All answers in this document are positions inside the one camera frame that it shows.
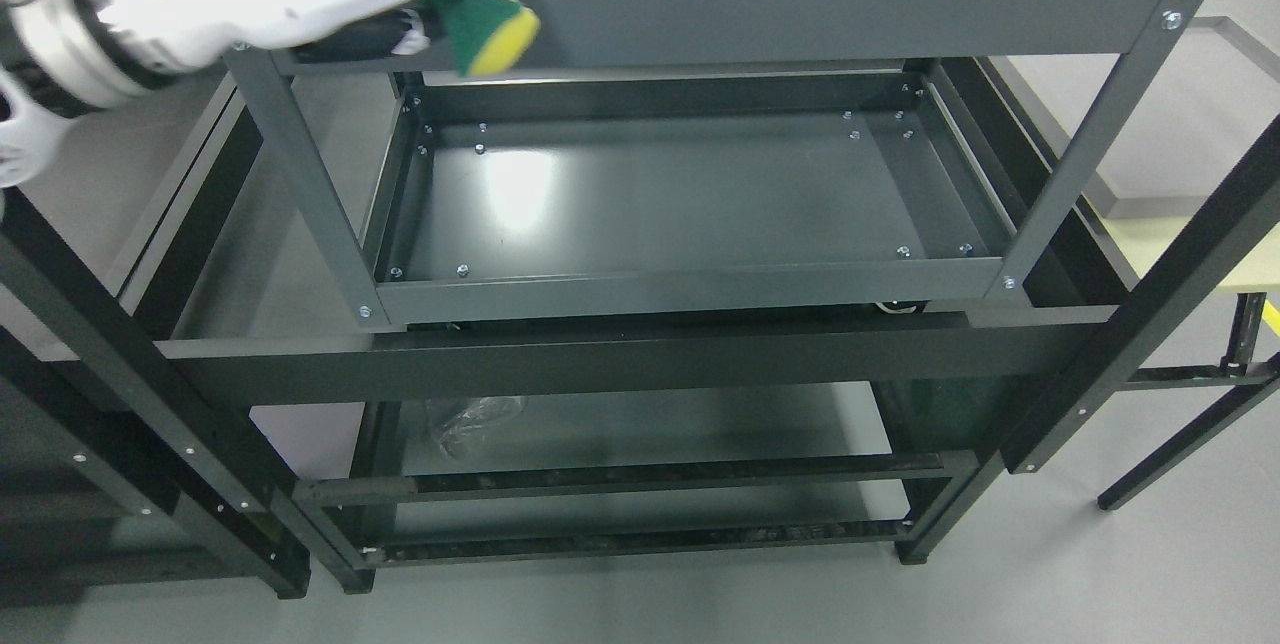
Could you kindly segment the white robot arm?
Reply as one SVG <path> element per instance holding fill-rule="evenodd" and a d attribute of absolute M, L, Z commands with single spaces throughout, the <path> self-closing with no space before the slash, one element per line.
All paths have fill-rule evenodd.
<path fill-rule="evenodd" d="M 186 74 L 108 20 L 114 0 L 3 0 L 3 187 L 51 166 L 82 117 L 163 91 Z"/>

